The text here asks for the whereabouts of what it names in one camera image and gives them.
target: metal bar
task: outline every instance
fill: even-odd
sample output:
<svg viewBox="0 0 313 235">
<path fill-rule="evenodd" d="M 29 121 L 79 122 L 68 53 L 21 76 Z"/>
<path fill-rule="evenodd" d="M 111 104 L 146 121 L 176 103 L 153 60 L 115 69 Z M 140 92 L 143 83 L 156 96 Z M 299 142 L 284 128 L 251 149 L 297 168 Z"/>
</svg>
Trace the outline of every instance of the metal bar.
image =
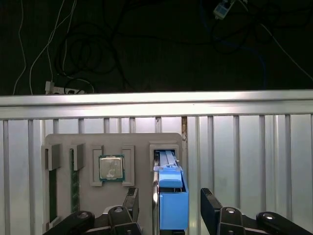
<svg viewBox="0 0 313 235">
<path fill-rule="evenodd" d="M 155 166 L 158 166 L 158 160 L 155 159 Z M 152 187 L 152 235 L 160 234 L 159 224 L 159 184 L 158 172 L 153 174 L 153 187 Z"/>
<path fill-rule="evenodd" d="M 129 118 L 210 115 L 307 114 L 312 100 L 271 102 L 181 102 L 147 104 L 0 106 L 0 119 Z"/>
<path fill-rule="evenodd" d="M 313 99 L 312 90 L 2 96 L 0 106 Z"/>
</svg>

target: green circuit board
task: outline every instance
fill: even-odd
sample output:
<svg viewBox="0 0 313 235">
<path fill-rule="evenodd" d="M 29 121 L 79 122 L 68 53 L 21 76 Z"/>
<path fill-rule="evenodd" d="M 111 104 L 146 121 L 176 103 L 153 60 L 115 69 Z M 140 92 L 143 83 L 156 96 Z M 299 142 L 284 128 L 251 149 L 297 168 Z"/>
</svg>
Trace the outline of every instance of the green circuit board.
<svg viewBox="0 0 313 235">
<path fill-rule="evenodd" d="M 70 195 L 71 195 L 71 212 L 80 210 L 79 203 L 79 171 L 74 170 L 74 150 L 70 150 Z"/>
</svg>

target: blue object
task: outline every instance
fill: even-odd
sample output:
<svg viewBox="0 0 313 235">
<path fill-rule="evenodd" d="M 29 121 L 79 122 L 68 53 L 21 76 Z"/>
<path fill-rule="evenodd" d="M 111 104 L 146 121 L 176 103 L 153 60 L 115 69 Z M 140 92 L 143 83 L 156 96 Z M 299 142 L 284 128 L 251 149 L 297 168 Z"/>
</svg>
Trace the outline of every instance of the blue object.
<svg viewBox="0 0 313 235">
<path fill-rule="evenodd" d="M 203 9 L 203 6 L 202 6 L 202 0 L 200 0 L 200 17 L 201 17 L 201 21 L 202 21 L 203 26 L 205 27 L 205 29 L 208 32 L 210 32 L 211 29 L 207 25 L 207 23 L 205 21 L 205 18 L 204 18 L 204 9 Z M 237 44 L 230 43 L 230 42 L 227 42 L 227 41 L 224 41 L 224 40 L 222 40 L 221 43 L 226 45 L 226 46 L 232 47 L 232 48 L 237 48 L 238 47 Z M 253 49 L 253 48 L 250 48 L 250 47 L 245 47 L 245 46 L 241 46 L 240 48 L 243 49 L 243 50 L 250 51 L 251 53 L 253 53 L 254 55 L 256 55 L 259 58 L 259 60 L 260 60 L 260 62 L 262 64 L 262 68 L 263 68 L 263 89 L 266 89 L 266 86 L 267 86 L 267 72 L 266 72 L 266 64 L 265 64 L 265 61 L 264 61 L 263 57 L 258 53 L 258 51 L 256 49 Z"/>
<path fill-rule="evenodd" d="M 184 172 L 177 164 L 174 152 L 159 151 L 159 187 L 173 188 L 173 191 L 160 190 L 160 229 L 185 230 L 188 228 L 189 191 Z"/>
<path fill-rule="evenodd" d="M 161 188 L 182 188 L 182 169 L 176 163 L 176 157 L 171 150 L 159 152 L 160 166 L 155 168 L 159 172 L 159 186 Z"/>
<path fill-rule="evenodd" d="M 160 229 L 186 230 L 188 228 L 189 191 L 184 177 L 182 192 L 160 193 Z"/>
</svg>

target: gray bracket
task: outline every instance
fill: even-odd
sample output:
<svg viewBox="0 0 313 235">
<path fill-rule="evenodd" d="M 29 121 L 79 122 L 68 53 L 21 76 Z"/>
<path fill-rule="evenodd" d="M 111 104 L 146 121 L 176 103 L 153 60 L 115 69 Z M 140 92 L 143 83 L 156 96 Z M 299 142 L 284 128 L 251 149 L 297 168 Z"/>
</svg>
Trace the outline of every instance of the gray bracket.
<svg viewBox="0 0 313 235">
<path fill-rule="evenodd" d="M 60 144 L 43 145 L 41 147 L 41 154 L 47 160 L 46 169 L 51 171 L 60 167 L 60 155 L 61 155 Z"/>
<path fill-rule="evenodd" d="M 134 145 L 125 144 L 122 146 L 122 154 L 124 154 L 125 181 L 123 186 L 135 185 L 135 147 Z"/>
<path fill-rule="evenodd" d="M 89 161 L 89 177 L 90 177 L 90 185 L 94 187 L 101 187 L 102 181 L 99 179 L 100 175 L 100 166 L 99 166 L 99 156 L 104 154 L 104 146 L 103 145 L 91 145 L 90 150 L 91 158 Z"/>
<path fill-rule="evenodd" d="M 84 144 L 73 144 L 69 146 L 74 151 L 74 170 L 84 167 Z"/>
<path fill-rule="evenodd" d="M 150 171 L 154 167 L 154 151 L 155 150 L 174 150 L 178 160 L 180 157 L 179 145 L 177 141 L 150 141 Z"/>
</svg>

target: black cable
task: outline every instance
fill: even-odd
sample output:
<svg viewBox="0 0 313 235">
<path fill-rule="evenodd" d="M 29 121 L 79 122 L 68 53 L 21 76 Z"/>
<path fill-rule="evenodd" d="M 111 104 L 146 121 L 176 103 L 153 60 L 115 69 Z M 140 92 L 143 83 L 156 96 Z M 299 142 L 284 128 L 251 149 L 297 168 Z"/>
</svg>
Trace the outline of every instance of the black cable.
<svg viewBox="0 0 313 235">
<path fill-rule="evenodd" d="M 84 26 L 88 27 L 87 31 L 90 31 L 91 29 L 92 31 L 97 31 L 97 33 L 88 34 L 85 32 L 77 32 L 78 30 L 86 31 L 86 29 L 83 28 Z M 65 50 L 66 40 L 69 45 L 68 58 L 71 66 L 73 67 L 72 70 L 64 70 L 62 68 L 64 56 L 63 51 Z M 99 68 L 103 64 L 105 52 L 111 54 L 114 64 L 111 65 L 106 71 L 100 71 Z M 125 84 L 128 84 L 131 88 L 133 88 L 129 81 L 125 78 L 117 56 L 117 51 L 105 30 L 93 23 L 82 22 L 73 26 L 60 43 L 54 62 L 56 71 L 62 76 L 72 76 L 82 71 L 105 75 L 117 68 L 122 76 L 123 88 L 126 88 Z"/>
<path fill-rule="evenodd" d="M 96 87 L 92 84 L 92 82 L 90 82 L 90 81 L 89 81 L 88 79 L 86 79 L 86 78 L 76 77 L 76 78 L 70 79 L 70 80 L 64 85 L 64 94 L 68 94 L 68 93 L 66 93 L 66 88 L 69 86 L 69 84 L 71 84 L 72 82 L 77 81 L 77 80 L 84 80 L 84 81 L 86 81 L 91 87 L 93 87 L 94 92 L 97 93 L 97 89 L 96 89 Z"/>
<path fill-rule="evenodd" d="M 252 3 L 249 2 L 249 4 L 251 4 L 252 7 L 254 7 L 255 9 L 257 10 L 260 10 L 261 8 L 260 7 L 257 7 L 255 5 L 253 5 Z M 133 10 L 135 9 L 134 7 L 137 7 L 139 8 L 140 6 L 144 6 L 143 4 L 139 4 L 137 3 L 136 5 L 135 4 L 130 4 L 129 6 L 129 10 Z M 308 18 L 312 16 L 312 13 L 311 11 L 313 11 L 313 6 L 311 8 L 308 8 L 308 7 L 301 7 L 301 8 L 297 8 L 295 10 L 290 10 L 290 11 L 281 11 L 280 8 L 277 7 L 277 5 L 274 6 L 276 8 L 276 12 L 273 13 L 273 12 L 266 12 L 266 16 L 267 17 L 280 17 L 280 16 L 283 16 L 283 15 L 290 15 L 290 14 L 298 14 L 298 13 L 301 13 L 301 12 L 305 12 L 305 11 L 310 11 L 308 13 Z M 249 17 L 254 17 L 253 14 L 251 13 L 248 13 L 248 12 L 229 12 L 228 15 L 246 15 L 246 16 L 249 16 Z M 108 28 L 112 28 L 109 26 L 109 24 L 105 21 L 104 19 L 104 23 L 105 25 L 108 27 Z M 264 22 L 263 20 L 263 23 L 265 23 L 267 25 L 267 28 L 271 31 L 271 33 L 273 33 L 273 30 L 274 28 L 272 27 L 272 25 L 270 25 L 271 23 L 270 22 Z M 181 45 L 191 45 L 191 46 L 205 46 L 205 45 L 210 45 L 210 44 L 216 44 L 217 42 L 221 42 L 223 40 L 226 40 L 228 38 L 231 38 L 232 36 L 236 35 L 236 34 L 239 34 L 239 33 L 242 33 L 244 30 L 248 30 L 248 27 L 249 25 L 245 25 L 243 26 L 242 28 L 238 29 L 237 31 L 231 33 L 231 34 L 228 34 L 224 37 L 220 37 L 219 40 L 215 40 L 215 41 L 210 41 L 210 42 L 200 42 L 200 43 L 197 43 L 197 42 L 184 42 L 184 41 L 178 41 L 178 40 L 173 40 L 173 39 L 169 39 L 169 38 L 161 38 L 161 37 L 158 37 L 158 36 L 155 36 L 155 35 L 132 35 L 132 34 L 127 34 L 127 33 L 124 33 L 124 32 L 117 32 L 116 34 L 121 36 L 121 37 L 127 37 L 127 38 L 135 38 L 135 39 L 152 39 L 152 40 L 158 40 L 158 41 L 164 41 L 164 42 L 169 42 L 169 43 L 174 43 L 174 44 L 181 44 Z M 260 43 L 263 43 L 263 44 L 268 44 L 271 42 L 271 37 L 269 36 L 268 38 L 266 38 L 265 40 L 264 39 L 261 39 L 260 36 L 258 35 L 258 32 L 256 30 L 256 27 L 254 27 L 253 29 L 253 33 L 256 38 L 256 41 L 260 42 Z"/>
<path fill-rule="evenodd" d="M 275 28 L 281 28 L 281 26 L 277 26 L 277 22 L 279 22 L 281 16 L 283 14 L 290 14 L 290 13 L 295 13 L 296 11 L 290 11 L 290 12 L 282 12 L 281 8 L 274 3 L 271 3 L 269 0 L 267 1 L 266 4 L 264 4 L 262 7 L 257 7 L 255 5 L 251 5 L 255 9 L 257 9 L 257 12 L 255 14 L 251 14 L 251 12 L 245 12 L 243 15 L 246 15 L 250 18 L 250 22 L 243 26 L 242 28 L 238 29 L 235 32 L 232 32 L 224 37 L 218 37 L 216 38 L 216 33 L 215 29 L 217 27 L 217 24 L 219 21 L 216 21 L 216 23 L 213 25 L 211 31 L 210 31 L 210 39 L 211 43 L 213 45 L 213 48 L 215 51 L 221 53 L 221 54 L 232 54 L 237 52 L 247 41 L 247 38 L 249 37 L 249 34 L 252 33 L 256 42 L 261 43 L 261 44 L 269 44 L 272 42 L 273 37 L 271 35 L 274 34 L 274 29 Z M 306 26 L 308 22 L 310 22 L 311 16 L 313 12 L 313 4 L 309 10 L 308 16 L 306 21 L 301 24 L 301 26 Z M 268 35 L 266 38 L 261 38 L 260 34 L 258 33 L 257 28 L 260 27 L 260 24 L 263 24 L 264 26 L 267 27 L 267 29 L 270 31 L 271 35 Z M 242 33 L 243 30 L 246 30 L 246 33 L 244 34 L 242 40 L 240 43 L 238 43 L 238 47 L 234 48 L 231 51 L 221 51 L 217 48 L 217 43 L 222 42 L 225 38 L 229 38 L 232 36 L 235 36 L 239 33 Z"/>
<path fill-rule="evenodd" d="M 120 15 L 119 15 L 119 17 L 117 19 L 117 22 L 116 22 L 115 26 L 112 29 L 112 33 L 111 33 L 111 36 L 110 36 L 110 41 L 111 42 L 113 41 L 113 39 L 114 39 L 114 37 L 116 35 L 116 32 L 118 31 L 119 26 L 122 23 L 122 20 L 123 20 L 125 14 L 127 12 L 127 8 L 129 6 L 130 2 L 131 2 L 131 0 L 125 0 L 125 3 L 123 5 L 123 7 L 122 7 L 122 11 L 121 11 L 121 13 L 120 13 Z"/>
</svg>

